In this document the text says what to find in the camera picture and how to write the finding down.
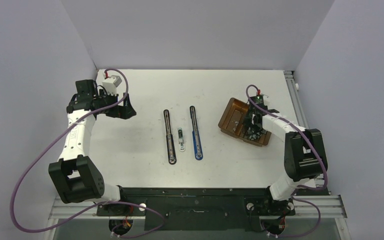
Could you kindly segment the brown wooden tray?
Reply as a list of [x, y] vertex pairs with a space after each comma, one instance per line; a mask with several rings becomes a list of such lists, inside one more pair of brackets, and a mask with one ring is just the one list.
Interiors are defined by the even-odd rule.
[[247, 144], [251, 144], [257, 147], [268, 145], [271, 138], [271, 133], [268, 131], [266, 131], [265, 138], [261, 137], [259, 141], [250, 141], [244, 138], [244, 133], [246, 131], [243, 127], [243, 121], [248, 109], [248, 103], [245, 103], [234, 97], [230, 98], [219, 120], [218, 127], [222, 133], [235, 139], [240, 139]]

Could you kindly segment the black stapler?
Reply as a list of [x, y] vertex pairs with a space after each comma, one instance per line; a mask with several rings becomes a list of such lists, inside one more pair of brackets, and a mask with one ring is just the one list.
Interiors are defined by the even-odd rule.
[[177, 162], [176, 152], [174, 148], [174, 140], [171, 128], [170, 112], [168, 109], [163, 111], [165, 131], [166, 131], [166, 146], [167, 146], [167, 158], [170, 165], [174, 165]]

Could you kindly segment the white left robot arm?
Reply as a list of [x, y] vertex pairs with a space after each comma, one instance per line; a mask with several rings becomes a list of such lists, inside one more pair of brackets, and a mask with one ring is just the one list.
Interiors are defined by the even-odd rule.
[[112, 75], [99, 85], [92, 79], [76, 81], [77, 93], [67, 108], [69, 132], [57, 162], [48, 166], [48, 173], [65, 203], [110, 202], [116, 215], [128, 211], [129, 201], [122, 197], [121, 187], [105, 183], [104, 177], [89, 156], [92, 129], [97, 116], [127, 120], [136, 115], [129, 94], [122, 96], [119, 105], [117, 87], [120, 76]]

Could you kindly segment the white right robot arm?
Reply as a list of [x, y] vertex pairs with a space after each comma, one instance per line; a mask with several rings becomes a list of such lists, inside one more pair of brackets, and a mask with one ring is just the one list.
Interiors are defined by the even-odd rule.
[[249, 108], [257, 112], [259, 127], [284, 143], [284, 171], [267, 188], [268, 196], [262, 201], [263, 209], [269, 214], [288, 209], [291, 198], [299, 188], [325, 190], [328, 163], [321, 131], [295, 125], [277, 110], [267, 109], [264, 104], [252, 99]]

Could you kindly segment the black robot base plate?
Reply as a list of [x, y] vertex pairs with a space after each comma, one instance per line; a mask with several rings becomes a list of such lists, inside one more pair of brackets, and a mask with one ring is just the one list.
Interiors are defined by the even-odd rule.
[[273, 230], [285, 217], [295, 216], [299, 194], [287, 200], [273, 200], [266, 188], [139, 188], [121, 189], [121, 201], [132, 206], [100, 205], [99, 217], [119, 217], [125, 225], [143, 217], [145, 230], [246, 232]]

